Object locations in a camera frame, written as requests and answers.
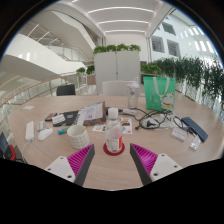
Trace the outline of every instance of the railing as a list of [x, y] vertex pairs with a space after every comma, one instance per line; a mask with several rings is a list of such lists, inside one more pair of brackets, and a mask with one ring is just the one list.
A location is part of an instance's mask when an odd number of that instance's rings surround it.
[[52, 32], [34, 21], [29, 21], [20, 30], [20, 34], [39, 42], [66, 61], [90, 61], [80, 48], [63, 43]]

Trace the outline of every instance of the pink striped object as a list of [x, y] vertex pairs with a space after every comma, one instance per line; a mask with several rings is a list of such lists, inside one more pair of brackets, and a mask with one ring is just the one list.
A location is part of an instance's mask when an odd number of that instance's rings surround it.
[[156, 159], [158, 157], [157, 154], [154, 152], [149, 151], [148, 149], [145, 149], [139, 145], [132, 144], [133, 148], [138, 154], [139, 159], [141, 160], [142, 165], [144, 166], [146, 172], [148, 175], [150, 175], [150, 172], [156, 162]]
[[68, 160], [73, 172], [75, 173], [76, 177], [83, 165], [83, 162], [84, 162], [89, 150], [92, 148], [92, 146], [93, 146], [93, 144], [89, 145], [83, 149], [80, 149], [79, 151], [77, 151], [67, 157], [67, 160]]

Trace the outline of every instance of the cup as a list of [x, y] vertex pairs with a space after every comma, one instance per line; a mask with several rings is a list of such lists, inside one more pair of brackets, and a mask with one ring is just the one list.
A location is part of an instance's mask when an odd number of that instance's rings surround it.
[[86, 127], [82, 125], [73, 125], [67, 130], [69, 140], [75, 149], [83, 149], [89, 145], [89, 135]]

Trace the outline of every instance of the magenta device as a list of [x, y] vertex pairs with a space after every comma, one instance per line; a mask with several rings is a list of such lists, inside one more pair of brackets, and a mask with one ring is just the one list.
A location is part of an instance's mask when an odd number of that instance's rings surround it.
[[83, 186], [94, 155], [95, 149], [92, 144], [67, 157], [68, 163], [76, 176], [75, 184]]
[[152, 182], [149, 177], [150, 172], [157, 160], [158, 155], [139, 145], [130, 145], [130, 154], [138, 169], [142, 184], [147, 185]]

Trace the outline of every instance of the water bottle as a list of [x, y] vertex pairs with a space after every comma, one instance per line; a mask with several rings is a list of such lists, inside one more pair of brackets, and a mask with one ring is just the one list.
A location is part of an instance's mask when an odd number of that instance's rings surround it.
[[140, 95], [140, 86], [138, 84], [138, 77], [135, 77], [134, 81], [129, 81], [127, 85], [128, 92], [128, 108], [137, 108], [138, 97]]
[[108, 117], [105, 128], [107, 149], [111, 153], [118, 153], [122, 149], [123, 138], [123, 128], [118, 118], [118, 108], [109, 108]]

